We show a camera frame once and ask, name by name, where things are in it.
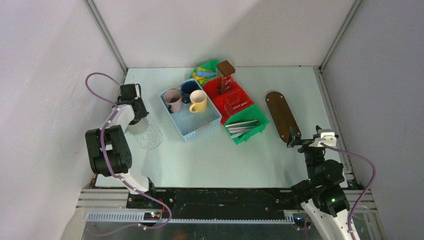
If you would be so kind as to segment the grey ceramic mug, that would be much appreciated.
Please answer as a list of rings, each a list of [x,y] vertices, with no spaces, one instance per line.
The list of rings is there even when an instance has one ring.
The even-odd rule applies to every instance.
[[[141,135],[147,131],[149,120],[147,117],[142,118],[138,123],[128,125],[128,131],[133,135]]]

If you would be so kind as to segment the pink ceramic mug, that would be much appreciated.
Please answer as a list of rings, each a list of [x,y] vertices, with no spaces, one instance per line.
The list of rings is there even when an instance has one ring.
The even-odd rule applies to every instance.
[[[177,89],[166,91],[163,100],[170,114],[178,113],[183,108],[182,95]]]

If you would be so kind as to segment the green bin with toothbrushes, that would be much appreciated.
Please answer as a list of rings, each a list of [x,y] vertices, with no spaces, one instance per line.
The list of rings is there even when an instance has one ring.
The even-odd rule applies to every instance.
[[[262,133],[269,123],[263,111],[253,104],[230,116],[223,126],[234,143],[239,145],[255,134]]]

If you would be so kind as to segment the clear glass rectangular container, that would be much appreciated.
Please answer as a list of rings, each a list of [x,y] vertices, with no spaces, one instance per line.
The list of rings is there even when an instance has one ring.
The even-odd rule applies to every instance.
[[[222,113],[227,116],[232,116],[253,104],[250,97],[241,87],[224,93],[222,103]]]

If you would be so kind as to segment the light blue plastic basket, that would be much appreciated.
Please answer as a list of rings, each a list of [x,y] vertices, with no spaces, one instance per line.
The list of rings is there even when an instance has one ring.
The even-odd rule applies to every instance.
[[[206,110],[202,113],[191,113],[189,111],[189,103],[183,103],[181,110],[174,113],[164,98],[165,93],[169,90],[168,88],[160,92],[159,98],[168,116],[171,118],[174,126],[185,142],[192,141],[221,124],[222,115],[209,97],[206,98]]]

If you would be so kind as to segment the glass jar with brown lid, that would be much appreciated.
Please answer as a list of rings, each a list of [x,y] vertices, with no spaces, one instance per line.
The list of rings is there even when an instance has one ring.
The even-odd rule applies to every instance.
[[[216,76],[219,79],[219,91],[221,94],[227,92],[230,87],[229,84],[232,80],[232,74],[236,72],[235,67],[228,61],[224,60],[216,66]]]

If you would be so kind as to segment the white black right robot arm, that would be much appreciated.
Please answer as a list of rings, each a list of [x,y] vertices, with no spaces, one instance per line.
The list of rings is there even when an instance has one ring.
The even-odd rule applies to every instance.
[[[304,155],[308,178],[291,187],[291,204],[306,211],[324,240],[354,240],[359,237],[348,225],[350,204],[340,186],[345,181],[342,163],[325,159],[325,145],[335,147],[338,135],[330,129],[316,127],[311,139],[302,139],[289,128],[288,148],[299,146]]]

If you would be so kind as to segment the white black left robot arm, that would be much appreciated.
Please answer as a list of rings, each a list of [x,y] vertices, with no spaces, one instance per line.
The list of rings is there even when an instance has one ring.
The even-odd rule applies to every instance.
[[[130,169],[132,153],[125,133],[135,138],[147,134],[151,121],[141,96],[140,84],[124,84],[110,115],[99,128],[85,133],[89,164],[96,175],[113,177],[139,195],[138,201],[145,208],[153,208],[158,202],[152,180],[144,175],[134,177]]]

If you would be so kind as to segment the clear textured glass tray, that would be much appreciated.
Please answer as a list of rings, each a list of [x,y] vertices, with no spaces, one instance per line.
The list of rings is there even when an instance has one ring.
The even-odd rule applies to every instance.
[[[134,135],[139,146],[144,150],[154,150],[159,147],[163,141],[163,134],[150,114],[146,117],[149,125],[146,132]]]

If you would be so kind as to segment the yellow toothpaste tube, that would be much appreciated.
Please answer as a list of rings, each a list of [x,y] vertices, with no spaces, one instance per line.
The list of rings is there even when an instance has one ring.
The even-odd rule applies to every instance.
[[[193,72],[191,75],[198,82],[204,82],[207,79],[207,77],[197,76],[195,72]]]

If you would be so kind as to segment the blue toothpaste tube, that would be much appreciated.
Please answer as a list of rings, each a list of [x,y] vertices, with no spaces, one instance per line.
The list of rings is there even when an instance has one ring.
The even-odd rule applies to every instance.
[[[216,73],[211,71],[196,71],[195,73],[197,76],[205,78],[211,78],[216,76]]]

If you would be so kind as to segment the green bin with toothpaste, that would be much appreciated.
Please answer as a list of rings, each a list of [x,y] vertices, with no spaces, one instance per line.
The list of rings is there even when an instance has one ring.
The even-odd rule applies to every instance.
[[[195,67],[189,74],[191,79],[196,80],[201,86],[217,77],[218,59],[213,59]]]

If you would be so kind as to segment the dark blue ceramic mug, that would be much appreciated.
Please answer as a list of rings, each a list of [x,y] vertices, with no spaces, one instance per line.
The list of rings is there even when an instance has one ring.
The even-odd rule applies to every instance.
[[[196,80],[189,80],[187,82],[184,82],[181,85],[181,89],[180,89],[182,102],[184,104],[190,103],[191,102],[191,100],[190,100],[191,93],[198,90],[198,89],[199,89],[199,85],[198,85]]]

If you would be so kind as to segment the yellow ceramic mug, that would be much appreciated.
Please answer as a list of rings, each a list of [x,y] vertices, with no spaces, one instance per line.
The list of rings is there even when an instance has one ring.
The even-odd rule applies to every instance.
[[[189,111],[191,113],[203,113],[207,108],[208,96],[203,90],[195,90],[190,94],[191,105]]]

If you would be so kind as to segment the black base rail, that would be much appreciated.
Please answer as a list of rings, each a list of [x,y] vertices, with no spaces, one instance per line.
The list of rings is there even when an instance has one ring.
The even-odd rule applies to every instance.
[[[151,197],[129,194],[126,208],[163,211],[173,220],[267,221],[284,220],[289,211],[302,208],[285,188],[177,188],[159,187]]]

